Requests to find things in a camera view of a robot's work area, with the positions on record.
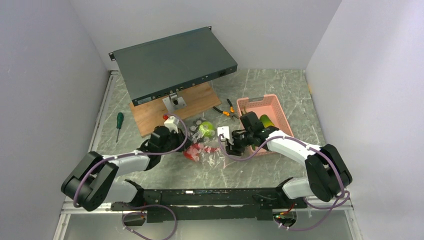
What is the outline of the dark fake grape bunch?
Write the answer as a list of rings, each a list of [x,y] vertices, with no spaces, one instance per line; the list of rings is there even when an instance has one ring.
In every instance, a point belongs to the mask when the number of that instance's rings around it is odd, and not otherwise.
[[[189,135],[194,141],[198,141],[202,136],[200,134],[200,125],[202,120],[195,120],[192,122],[192,125],[189,127]]]

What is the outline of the clear zip top bag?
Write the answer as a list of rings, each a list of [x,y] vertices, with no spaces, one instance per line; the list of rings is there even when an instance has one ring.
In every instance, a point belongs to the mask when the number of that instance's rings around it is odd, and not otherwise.
[[[202,120],[202,122],[209,121],[208,119],[204,117],[197,117],[194,119],[188,119],[185,121],[187,129],[188,129],[188,136],[190,137],[190,126],[193,124],[193,121],[196,120]],[[202,146],[210,146],[215,148],[220,148],[219,142],[218,142],[218,136],[217,136],[217,127],[213,124],[215,135],[213,137],[205,137],[201,133],[201,138],[197,141],[192,140],[192,145],[198,145],[199,147]],[[220,153],[200,153],[199,154],[199,161],[195,163],[202,163],[207,164],[212,168],[218,168],[221,167],[222,169],[225,169],[228,165],[228,159],[227,157],[222,153],[220,148]]]

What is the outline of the orange fake fruit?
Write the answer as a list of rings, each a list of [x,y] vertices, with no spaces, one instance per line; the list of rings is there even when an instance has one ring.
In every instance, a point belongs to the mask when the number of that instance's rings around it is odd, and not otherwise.
[[[263,114],[259,117],[260,122],[263,124],[265,128],[274,127],[275,124],[272,122],[270,117],[266,114]]]

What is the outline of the green fake apple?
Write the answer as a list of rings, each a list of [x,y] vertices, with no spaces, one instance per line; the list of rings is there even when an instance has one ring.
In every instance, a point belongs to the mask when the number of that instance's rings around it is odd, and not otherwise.
[[[204,121],[199,125],[199,132],[204,137],[211,138],[215,135],[215,127],[210,121]]]

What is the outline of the red fake chili pepper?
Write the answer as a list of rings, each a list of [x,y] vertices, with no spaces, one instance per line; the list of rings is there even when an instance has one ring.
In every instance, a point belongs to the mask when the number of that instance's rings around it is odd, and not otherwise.
[[[200,151],[204,154],[214,154],[220,153],[221,149],[219,147],[201,146]]]

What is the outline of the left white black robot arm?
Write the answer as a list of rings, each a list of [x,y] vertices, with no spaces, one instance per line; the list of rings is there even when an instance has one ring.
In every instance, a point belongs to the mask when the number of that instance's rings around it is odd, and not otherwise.
[[[182,153],[192,145],[189,133],[157,126],[136,150],[118,156],[88,152],[61,185],[61,192],[72,198],[77,208],[88,212],[103,203],[124,203],[137,210],[145,204],[144,189],[133,180],[116,182],[119,176],[148,171],[163,155]]]

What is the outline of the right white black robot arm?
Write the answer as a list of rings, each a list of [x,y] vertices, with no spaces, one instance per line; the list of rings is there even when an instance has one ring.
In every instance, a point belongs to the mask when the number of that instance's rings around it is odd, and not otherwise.
[[[319,146],[299,140],[276,126],[266,126],[254,112],[241,116],[244,127],[230,131],[217,129],[217,137],[225,143],[222,152],[235,161],[247,161],[260,150],[278,153],[297,162],[306,170],[306,176],[291,178],[278,187],[276,203],[289,207],[295,199],[315,196],[323,202],[344,197],[352,175],[334,145]]]

